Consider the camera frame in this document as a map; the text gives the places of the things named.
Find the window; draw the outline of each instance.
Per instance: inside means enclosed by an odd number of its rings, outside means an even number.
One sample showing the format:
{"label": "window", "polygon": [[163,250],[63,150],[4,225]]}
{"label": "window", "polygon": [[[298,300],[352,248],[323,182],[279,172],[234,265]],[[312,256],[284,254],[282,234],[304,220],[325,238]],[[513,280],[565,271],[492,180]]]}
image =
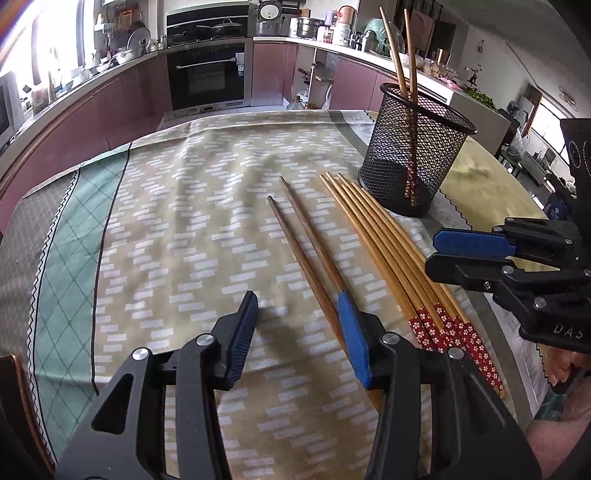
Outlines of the window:
{"label": "window", "polygon": [[8,72],[14,72],[17,77],[19,94],[24,95],[22,88],[25,85],[33,86],[33,68],[31,67],[31,26],[27,26],[8,53],[0,76]]}
{"label": "window", "polygon": [[565,118],[560,110],[552,105],[546,98],[542,98],[538,111],[532,121],[531,128],[550,145],[563,160],[569,163],[569,154],[564,145],[564,137],[560,129],[560,120]]}
{"label": "window", "polygon": [[37,17],[35,50],[41,79],[52,72],[58,82],[60,77],[68,82],[70,72],[78,67],[77,7],[78,0],[49,2]]}

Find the plastic bag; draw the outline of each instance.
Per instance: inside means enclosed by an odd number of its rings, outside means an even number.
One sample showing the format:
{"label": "plastic bag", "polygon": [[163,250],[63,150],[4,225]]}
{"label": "plastic bag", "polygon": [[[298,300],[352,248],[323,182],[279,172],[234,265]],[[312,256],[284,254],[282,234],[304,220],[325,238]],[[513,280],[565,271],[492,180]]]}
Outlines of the plastic bag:
{"label": "plastic bag", "polygon": [[527,137],[521,136],[521,131],[517,129],[517,133],[513,137],[513,141],[511,145],[507,147],[507,153],[513,157],[523,158],[523,154],[525,153],[525,146],[529,143]]}

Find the oven door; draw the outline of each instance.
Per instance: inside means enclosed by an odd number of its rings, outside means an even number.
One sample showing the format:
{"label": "oven door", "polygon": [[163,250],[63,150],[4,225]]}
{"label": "oven door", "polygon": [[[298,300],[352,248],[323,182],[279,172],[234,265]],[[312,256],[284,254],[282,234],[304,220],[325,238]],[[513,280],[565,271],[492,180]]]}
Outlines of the oven door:
{"label": "oven door", "polygon": [[207,46],[169,53],[173,110],[244,100],[244,51],[244,42],[208,42]]}

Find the table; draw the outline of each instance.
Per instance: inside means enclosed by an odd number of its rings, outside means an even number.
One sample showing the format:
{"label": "table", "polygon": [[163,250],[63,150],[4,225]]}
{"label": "table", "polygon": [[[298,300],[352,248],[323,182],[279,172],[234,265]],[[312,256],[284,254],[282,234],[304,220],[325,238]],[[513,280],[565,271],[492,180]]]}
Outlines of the table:
{"label": "table", "polygon": [[[53,458],[135,348],[177,349],[235,312],[253,290],[261,316],[245,371],[234,390],[217,396],[233,478],[363,476],[377,412],[266,197],[276,199],[302,235],[278,182],[284,176],[359,308],[412,339],[370,256],[317,178],[324,171],[356,178],[374,119],[364,111],[211,116],[100,155],[19,203],[0,244],[0,354],[15,353],[28,370]],[[507,216],[544,215],[469,138],[428,214],[395,218],[429,255],[441,226],[490,231]],[[525,427],[547,390],[539,352],[484,294],[454,293],[499,368],[505,404]],[[427,406],[428,394],[422,400]],[[177,472],[174,402],[170,389],[171,474]],[[424,444],[430,435],[425,418]],[[423,450],[427,464],[428,457]]]}

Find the green vegetables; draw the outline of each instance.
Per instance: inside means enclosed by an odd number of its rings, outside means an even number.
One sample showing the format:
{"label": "green vegetables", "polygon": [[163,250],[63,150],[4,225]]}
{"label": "green vegetables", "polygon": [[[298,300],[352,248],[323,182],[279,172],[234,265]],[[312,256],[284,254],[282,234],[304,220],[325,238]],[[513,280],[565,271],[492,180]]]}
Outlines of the green vegetables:
{"label": "green vegetables", "polygon": [[470,95],[474,100],[480,102],[482,105],[487,106],[488,108],[493,109],[496,111],[495,102],[493,102],[492,98],[484,93],[480,93],[477,89],[468,87],[464,90],[468,95]]}

